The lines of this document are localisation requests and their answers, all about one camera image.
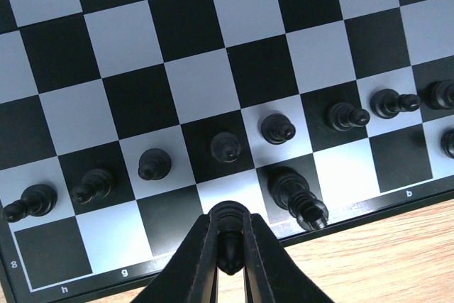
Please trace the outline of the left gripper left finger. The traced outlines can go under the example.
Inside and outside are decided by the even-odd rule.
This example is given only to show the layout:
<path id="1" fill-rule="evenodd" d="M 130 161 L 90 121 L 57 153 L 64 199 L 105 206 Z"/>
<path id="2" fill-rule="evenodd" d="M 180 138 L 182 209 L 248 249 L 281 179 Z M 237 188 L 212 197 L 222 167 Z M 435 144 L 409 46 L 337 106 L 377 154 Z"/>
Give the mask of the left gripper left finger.
<path id="1" fill-rule="evenodd" d="M 134 302 L 217 302 L 218 224 L 202 214 L 169 263 Z"/>

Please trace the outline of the black piece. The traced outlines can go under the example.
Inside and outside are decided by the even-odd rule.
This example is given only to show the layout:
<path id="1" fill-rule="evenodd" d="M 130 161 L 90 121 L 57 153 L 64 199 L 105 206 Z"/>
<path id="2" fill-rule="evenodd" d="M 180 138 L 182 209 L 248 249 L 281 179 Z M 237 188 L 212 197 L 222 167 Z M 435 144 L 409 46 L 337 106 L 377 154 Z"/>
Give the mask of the black piece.
<path id="1" fill-rule="evenodd" d="M 248 209 L 235 201 L 223 201 L 216 204 L 210 214 L 216 215 L 217 267 L 227 275 L 234 275 L 245 265 L 243 242 L 243 215 Z"/>
<path id="2" fill-rule="evenodd" d="M 310 190 L 306 178 L 290 167 L 278 167 L 267 181 L 275 204 L 287 210 L 305 231 L 317 231 L 328 225 L 328 208 Z"/>
<path id="3" fill-rule="evenodd" d="M 352 128 L 365 127 L 370 122 L 370 114 L 365 109 L 356 108 L 347 102 L 340 102 L 328 110 L 327 119 L 331 128 L 344 132 Z"/>
<path id="4" fill-rule="evenodd" d="M 454 129 L 447 130 L 443 133 L 440 139 L 440 146 L 447 157 L 454 158 Z"/>
<path id="5" fill-rule="evenodd" d="M 453 87 L 452 79 L 430 83 L 423 92 L 425 104 L 434 110 L 453 109 Z"/>
<path id="6" fill-rule="evenodd" d="M 161 180 L 172 168 L 172 161 L 167 152 L 159 148 L 146 150 L 138 161 L 138 176 L 145 181 Z"/>
<path id="7" fill-rule="evenodd" d="M 76 204 L 88 204 L 94 199 L 109 196 L 114 186 L 113 173 L 105 168 L 96 168 L 85 173 L 81 182 L 70 191 L 70 197 Z"/>
<path id="8" fill-rule="evenodd" d="M 241 150 L 242 148 L 237 135 L 228 131 L 216 134 L 210 142 L 211 156 L 222 163 L 235 162 Z"/>

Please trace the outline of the black piece lowest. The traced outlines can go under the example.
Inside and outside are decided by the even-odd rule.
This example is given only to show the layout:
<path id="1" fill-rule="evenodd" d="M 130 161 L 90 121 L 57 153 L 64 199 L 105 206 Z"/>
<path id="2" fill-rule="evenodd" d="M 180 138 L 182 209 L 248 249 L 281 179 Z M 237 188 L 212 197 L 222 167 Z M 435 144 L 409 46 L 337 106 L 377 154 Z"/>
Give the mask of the black piece lowest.
<path id="1" fill-rule="evenodd" d="M 20 199 L 3 208 L 1 218 L 9 223 L 15 223 L 27 216 L 47 215 L 55 208 L 57 199 L 57 191 L 50 185 L 31 185 L 23 191 Z"/>
<path id="2" fill-rule="evenodd" d="M 393 89 L 379 90 L 370 99 L 372 112 L 382 119 L 393 119 L 400 113 L 416 111 L 420 106 L 420 96 L 399 94 Z"/>

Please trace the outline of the black pawn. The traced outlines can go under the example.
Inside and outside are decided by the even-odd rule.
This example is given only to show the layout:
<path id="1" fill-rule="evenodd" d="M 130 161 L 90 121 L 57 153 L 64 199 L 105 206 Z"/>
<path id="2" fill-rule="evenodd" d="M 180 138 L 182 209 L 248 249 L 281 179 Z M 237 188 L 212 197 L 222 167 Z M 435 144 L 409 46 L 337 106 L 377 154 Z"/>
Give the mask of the black pawn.
<path id="1" fill-rule="evenodd" d="M 290 141 L 296 135 L 293 123 L 283 114 L 270 114 L 260 125 L 262 137 L 270 144 L 279 145 Z"/>

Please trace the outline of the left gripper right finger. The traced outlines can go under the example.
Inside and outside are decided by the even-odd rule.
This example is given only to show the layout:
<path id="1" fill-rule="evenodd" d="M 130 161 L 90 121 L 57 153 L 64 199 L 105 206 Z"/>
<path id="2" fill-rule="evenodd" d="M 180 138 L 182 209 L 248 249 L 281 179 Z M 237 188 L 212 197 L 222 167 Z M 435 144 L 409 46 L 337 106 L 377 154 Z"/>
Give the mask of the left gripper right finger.
<path id="1" fill-rule="evenodd" d="M 332 302 L 306 276 L 259 214 L 243 215 L 246 302 Z"/>

